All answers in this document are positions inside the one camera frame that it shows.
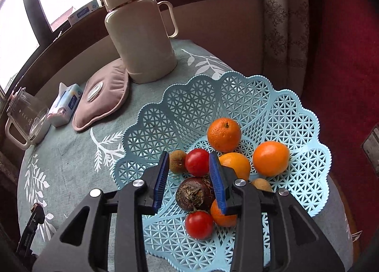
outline scalloped basket rim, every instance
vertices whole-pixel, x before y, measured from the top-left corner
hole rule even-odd
[[[112,176],[112,179],[115,181],[118,189],[121,189],[122,187],[124,187],[124,184],[122,182],[119,181],[119,178],[116,177],[116,169],[119,168],[119,166],[121,166],[122,164],[125,164],[126,162],[128,162],[128,153],[131,153],[127,148],[126,148],[126,133],[129,132],[131,129],[139,126],[139,124],[141,123],[141,119],[142,119],[142,115],[145,113],[145,109],[147,107],[151,107],[151,106],[154,106],[154,105],[157,105],[157,104],[163,104],[165,103],[165,98],[166,98],[166,95],[172,91],[173,89],[175,88],[187,88],[189,86],[192,85],[192,83],[195,83],[196,81],[198,81],[199,79],[201,78],[204,78],[206,79],[209,83],[214,83],[214,82],[222,82],[224,81],[226,78],[230,77],[230,76],[235,76],[235,77],[239,77],[243,82],[252,82],[252,81],[255,81],[255,80],[258,80],[258,81],[263,81],[266,85],[267,85],[267,88],[270,92],[275,92],[275,94],[278,96],[280,96],[281,94],[288,94],[291,96],[291,98],[293,98],[293,100],[295,100],[295,102],[297,103],[296,104],[296,109],[297,111],[301,112],[302,114],[305,114],[305,115],[309,115],[312,120],[314,121],[314,137],[313,137],[313,141],[315,142],[315,145],[318,146],[318,147],[322,147],[322,151],[325,153],[325,157],[327,158],[327,156],[329,157],[329,164],[325,164],[325,167],[323,169],[323,171],[321,172],[320,176],[319,176],[319,181],[320,182],[325,182],[325,185],[323,186],[323,194],[325,196],[325,200],[323,200],[322,202],[320,202],[316,208],[313,208],[313,210],[309,211],[308,214],[312,217],[316,216],[324,207],[325,207],[325,204],[329,198],[329,184],[327,182],[327,175],[330,171],[330,167],[331,167],[331,163],[332,163],[332,155],[331,155],[331,152],[330,152],[330,149],[320,143],[320,140],[319,140],[319,133],[320,133],[320,122],[319,122],[319,119],[318,117],[310,110],[306,109],[303,107],[302,103],[301,103],[301,100],[300,98],[298,97],[298,95],[291,91],[291,90],[288,90],[288,89],[283,89],[283,90],[275,90],[273,87],[272,87],[272,84],[271,82],[265,78],[264,76],[261,76],[261,75],[254,75],[254,76],[250,76],[250,77],[245,77],[244,75],[242,75],[241,73],[239,72],[236,72],[236,71],[228,71],[228,72],[225,72],[219,79],[217,80],[214,80],[212,79],[210,76],[208,75],[205,75],[205,74],[199,74],[199,75],[196,75],[194,77],[192,77],[190,80],[188,80],[187,83],[185,84],[173,84],[169,87],[166,88],[166,90],[164,91],[163,95],[162,95],[162,99],[160,102],[149,102],[145,105],[143,105],[141,107],[141,109],[139,110],[138,112],[138,115],[137,115],[137,119],[136,119],[136,122],[132,125],[130,125],[123,133],[122,135],[122,146],[124,148],[124,151],[125,151],[125,154],[123,157],[119,158],[115,164],[112,166],[111,168],[111,172],[110,172],[110,175]],[[165,260],[167,260],[169,262],[169,264],[174,267],[175,269],[177,269],[178,271],[180,272],[187,272],[189,270],[193,270],[189,267],[182,267],[182,264],[180,264],[178,261],[176,260],[172,260],[172,258],[170,258],[170,256],[164,256],[162,255],[162,252],[164,251],[159,251],[159,254],[157,254],[156,252],[154,252],[153,250],[150,250],[150,248],[146,248],[146,252],[148,254],[151,254],[153,256],[156,256],[156,257],[159,257],[159,258],[164,258]],[[218,270],[221,270],[221,271],[224,271],[224,272],[229,272],[228,270],[222,268],[222,267],[218,267],[217,268]],[[202,268],[201,271],[208,271],[207,268]]]

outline silver screw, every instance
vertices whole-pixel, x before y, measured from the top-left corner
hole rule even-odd
[[[234,181],[234,184],[236,186],[245,186],[246,185],[246,181],[244,179],[236,179],[236,181]]]
[[[279,189],[279,195],[281,196],[288,196],[289,195],[289,190],[287,189]]]
[[[133,185],[135,187],[140,187],[140,186],[143,186],[144,184],[145,184],[145,181],[143,181],[142,179],[137,179],[133,181]]]
[[[91,197],[98,197],[100,194],[101,194],[101,190],[99,190],[99,189],[93,189],[90,191]]]

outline pink cushion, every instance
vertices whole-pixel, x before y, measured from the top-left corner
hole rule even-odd
[[[93,89],[100,88],[98,93]],[[92,123],[115,112],[129,94],[129,75],[121,59],[98,70],[87,82],[83,96],[73,116],[72,127],[83,131]]]

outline gray-green tablecloth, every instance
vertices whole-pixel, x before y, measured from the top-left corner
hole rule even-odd
[[[143,105],[159,102],[168,86],[186,83],[196,74],[207,74],[218,79],[230,70],[221,60],[189,40],[173,40],[172,46],[178,64],[170,74],[152,83],[131,83],[125,104],[84,132],[75,132],[71,122],[58,128],[51,126],[44,140],[37,147],[31,146],[26,151],[18,181],[18,221],[22,232],[33,203],[39,202],[44,206],[45,223],[39,226],[32,244],[36,254],[42,251],[56,229],[90,190],[116,190],[109,170],[123,155],[122,134],[135,123]],[[328,202],[314,219],[348,269],[352,264],[351,234],[338,191],[330,178],[328,183]],[[114,228],[113,218],[109,240],[109,271],[113,271]],[[150,271],[174,271],[164,259],[150,255],[147,258]]]

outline orange fruit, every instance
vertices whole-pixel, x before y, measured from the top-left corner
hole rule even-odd
[[[214,200],[211,206],[211,216],[215,223],[222,227],[233,227],[237,224],[237,215],[224,215]]]
[[[223,153],[232,152],[241,140],[241,128],[233,119],[219,118],[209,126],[207,137],[213,149]]]
[[[272,192],[271,184],[266,179],[257,178],[254,181],[251,181],[251,184],[258,190]]]
[[[238,178],[249,180],[251,166],[249,159],[243,154],[230,152],[223,154],[218,159],[222,166],[233,168]]]
[[[265,141],[253,153],[254,168],[261,175],[276,176],[285,171],[289,163],[289,149],[277,141]]]

